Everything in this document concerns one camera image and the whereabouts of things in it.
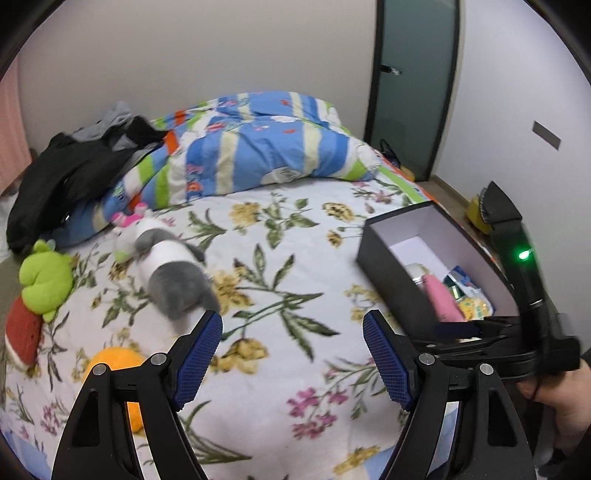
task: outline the door handle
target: door handle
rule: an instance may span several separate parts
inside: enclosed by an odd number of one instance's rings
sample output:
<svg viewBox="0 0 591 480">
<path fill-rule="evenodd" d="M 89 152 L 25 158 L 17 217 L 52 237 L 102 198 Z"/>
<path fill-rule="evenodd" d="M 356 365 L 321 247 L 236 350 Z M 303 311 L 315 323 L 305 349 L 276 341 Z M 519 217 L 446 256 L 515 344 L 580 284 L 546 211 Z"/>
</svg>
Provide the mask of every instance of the door handle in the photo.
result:
<svg viewBox="0 0 591 480">
<path fill-rule="evenodd" d="M 384 72 L 384 73 L 392 73 L 396 76 L 398 75 L 402 75 L 402 71 L 395 69 L 394 67 L 390 67 L 389 65 L 382 65 L 380 67 L 380 71 Z"/>
</svg>

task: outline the baseboard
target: baseboard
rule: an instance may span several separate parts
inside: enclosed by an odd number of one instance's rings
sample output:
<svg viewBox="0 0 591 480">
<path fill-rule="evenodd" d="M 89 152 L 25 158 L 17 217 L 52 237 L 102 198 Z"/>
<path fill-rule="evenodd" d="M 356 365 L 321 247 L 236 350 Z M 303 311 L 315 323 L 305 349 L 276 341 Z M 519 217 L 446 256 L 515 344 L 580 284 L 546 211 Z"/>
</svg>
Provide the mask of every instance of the baseboard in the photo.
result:
<svg viewBox="0 0 591 480">
<path fill-rule="evenodd" d="M 456 189 L 454 189 L 452 186 L 448 185 L 445 181 L 443 181 L 437 175 L 431 175 L 431 177 L 429 177 L 429 181 L 432 181 L 435 185 L 440 187 L 442 190 L 445 190 L 445 192 L 450 197 L 452 197 L 457 203 L 462 205 L 464 208 L 468 207 L 468 205 L 470 204 L 470 200 L 465 199 L 460 193 L 457 192 Z"/>
</svg>

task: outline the human hand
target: human hand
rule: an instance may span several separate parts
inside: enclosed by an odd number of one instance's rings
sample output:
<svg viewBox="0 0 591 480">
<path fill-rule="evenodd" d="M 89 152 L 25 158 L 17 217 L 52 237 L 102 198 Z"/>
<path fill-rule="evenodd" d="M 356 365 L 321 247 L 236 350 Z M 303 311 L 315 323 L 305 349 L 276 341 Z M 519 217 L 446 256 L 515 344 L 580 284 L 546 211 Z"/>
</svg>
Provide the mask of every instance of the human hand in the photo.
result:
<svg viewBox="0 0 591 480">
<path fill-rule="evenodd" d="M 537 384 L 537 378 L 530 378 L 517 388 L 525 398 L 556 410 L 554 447 L 570 455 L 591 425 L 591 368 L 581 360 L 578 370 L 543 377 L 535 392 Z"/>
</svg>

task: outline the metal screw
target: metal screw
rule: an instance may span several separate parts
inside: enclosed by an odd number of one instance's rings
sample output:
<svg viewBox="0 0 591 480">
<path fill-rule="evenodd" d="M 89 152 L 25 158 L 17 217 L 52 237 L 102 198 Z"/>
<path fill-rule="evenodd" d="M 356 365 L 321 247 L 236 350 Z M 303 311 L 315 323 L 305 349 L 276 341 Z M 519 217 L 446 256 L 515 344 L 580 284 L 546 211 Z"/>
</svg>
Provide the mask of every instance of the metal screw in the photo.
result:
<svg viewBox="0 0 591 480">
<path fill-rule="evenodd" d="M 106 367 L 106 365 L 105 365 L 105 364 L 98 364 L 98 365 L 95 365 L 95 366 L 94 366 L 94 368 L 92 369 L 92 372 L 93 372 L 95 375 L 97 375 L 97 376 L 98 376 L 98 375 L 102 375 L 102 374 L 103 374 L 103 373 L 105 373 L 106 371 L 107 371 L 107 367 Z"/>
<path fill-rule="evenodd" d="M 495 372 L 495 369 L 492 368 L 489 364 L 482 364 L 480 366 L 480 371 L 485 375 L 492 375 Z"/>
<path fill-rule="evenodd" d="M 418 356 L 418 361 L 424 365 L 432 365 L 435 363 L 435 357 L 430 353 L 421 353 L 421 355 Z"/>
<path fill-rule="evenodd" d="M 166 354 L 165 353 L 157 353 L 152 355 L 150 362 L 152 365 L 162 365 L 166 361 Z"/>
</svg>

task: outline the frosted glass door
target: frosted glass door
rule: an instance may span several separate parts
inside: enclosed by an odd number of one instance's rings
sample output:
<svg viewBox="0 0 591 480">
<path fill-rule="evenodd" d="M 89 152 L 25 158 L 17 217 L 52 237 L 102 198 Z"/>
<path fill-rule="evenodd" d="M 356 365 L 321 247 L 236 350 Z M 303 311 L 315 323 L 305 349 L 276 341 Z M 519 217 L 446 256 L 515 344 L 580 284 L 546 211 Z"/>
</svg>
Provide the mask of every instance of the frosted glass door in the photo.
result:
<svg viewBox="0 0 591 480">
<path fill-rule="evenodd" d="M 384 0 L 384 46 L 371 144 L 385 139 L 426 180 L 447 113 L 457 37 L 456 0 Z"/>
</svg>

